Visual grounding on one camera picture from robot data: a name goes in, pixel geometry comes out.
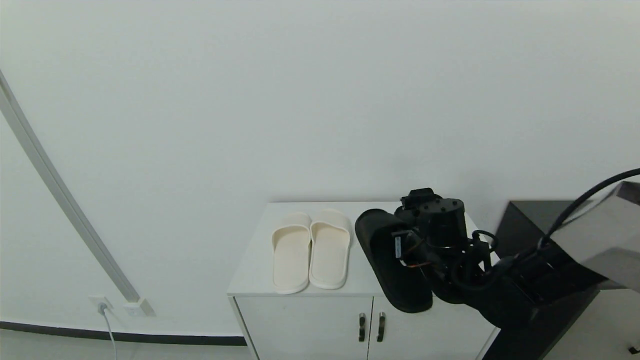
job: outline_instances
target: cable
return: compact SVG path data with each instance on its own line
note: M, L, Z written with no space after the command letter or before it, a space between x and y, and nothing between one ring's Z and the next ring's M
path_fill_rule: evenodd
M109 319L107 318L107 314L104 311L108 308L107 304L101 302L98 306L98 313L104 316L104 321L107 322L107 329L109 330L109 337L111 338L111 343L113 344L113 358L118 360L118 349L116 348L116 341L113 339L113 333L111 332L111 326L109 325Z
M575 199L575 201L573 201L569 206L567 206L567 208L564 209L564 211L558 216L556 221L553 223L553 225L551 225L551 228L549 228L549 231L543 238L542 245L544 245L546 241L549 241L549 239L551 238L551 235L562 226L564 221L590 197L594 196L597 192L599 192L600 190L603 190L609 185L615 184L618 181L622 181L628 177L637 176L637 175L640 175L640 168L635 168L633 170L621 172L620 174L612 176L606 179L605 181L602 181L601 183L597 184L596 186L590 188L586 193L583 193L578 199Z
M494 235L494 234L492 234L492 233L490 233L488 231L484 231L484 230L474 230L474 232L471 233L471 237L473 239L477 238L479 240L480 239L480 235L479 234L482 234L482 235L485 235L485 236L489 236L492 239L492 241L491 241L491 252L495 252L495 249L498 248L498 244L500 243L498 241L498 237L496 235Z

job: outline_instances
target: electrical outlet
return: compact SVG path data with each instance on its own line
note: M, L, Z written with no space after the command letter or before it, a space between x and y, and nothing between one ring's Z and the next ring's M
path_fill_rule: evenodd
M111 306L111 303L109 302L109 300L107 300L107 297L104 295L89 295L89 300L91 301L93 306L95 306L96 309L98 309L101 302L107 304L107 309L109 310L113 309L113 306Z
M124 304L123 307L127 311L127 314L129 314L129 316L133 316L136 318L155 315L154 310L151 308L151 305L149 305L149 302L145 298L138 300L138 302L128 302Z

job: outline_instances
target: slide sandal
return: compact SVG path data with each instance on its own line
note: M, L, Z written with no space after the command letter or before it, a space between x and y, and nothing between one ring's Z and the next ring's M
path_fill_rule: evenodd
M311 267L309 280L321 289L338 289L347 280L349 219L340 211L320 211L311 224Z
M305 213L285 216L273 231L273 286L279 294L293 294L309 284L309 231Z

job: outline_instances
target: black cable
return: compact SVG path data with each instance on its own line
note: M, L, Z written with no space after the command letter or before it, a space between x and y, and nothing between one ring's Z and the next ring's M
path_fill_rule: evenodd
M495 252L495 249L498 248L498 244L499 244L498 237L484 230L475 230L473 233L471 233L471 237L480 239L480 236L478 234L489 236L493 240L491 241L491 252Z
M501 268L496 272L491 272L491 275L489 276L487 282L481 285L467 284L460 279L460 275L458 274L458 272L460 272L460 268L464 268L466 270L465 273L467 274L465 274L466 275L465 277L469 278L468 271L471 269L471 266L477 266L477 263L469 263L469 261L474 257L474 253L476 252L476 244L478 244L481 241L480 240L481 234L489 236L493 240L491 242L491 247L489 252L483 251L484 252L483 262L489 265L487 266L487 268L485 268L485 272L491 269L490 254L494 252L495 249L498 247L498 244L499 244L498 237L492 233L489 233L488 231L475 230L473 233L471 233L471 240L469 241L469 245L465 250L465 253L462 254L460 257L458 257L458 259L453 263L453 266L451 268L451 282L453 283L453 285L457 286L460 289L467 290L467 291L486 290L491 285L493 285L501 276L503 276L508 270L508 268L505 267L505 268Z
M564 221L566 221L566 219L569 218L569 216L574 211L576 211L580 207L580 205L582 205L585 201L589 200L590 197L594 196L597 192L599 192L600 190L603 190L609 185L615 184L618 181L622 181L628 177L637 176L637 175L640 175L640 168L635 168L633 170L621 172L620 174L612 176L606 179L605 181L602 181L601 183L597 184L596 186L590 188L586 193L583 193L578 199L575 199L575 201L573 201L569 206L567 206L567 208L564 209L564 211L558 216L556 221L553 223L553 225L551 225L551 228L549 228L549 231L545 235L542 241L542 245L546 241L549 241L549 239L551 238L551 235L562 226Z

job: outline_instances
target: white wall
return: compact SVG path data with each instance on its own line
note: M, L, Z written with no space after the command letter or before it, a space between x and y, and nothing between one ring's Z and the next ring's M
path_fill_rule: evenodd
M225 298L265 202L432 186L508 199L637 167L640 3L3 0L0 68L157 318L132 319L8 127L6 321L239 334Z

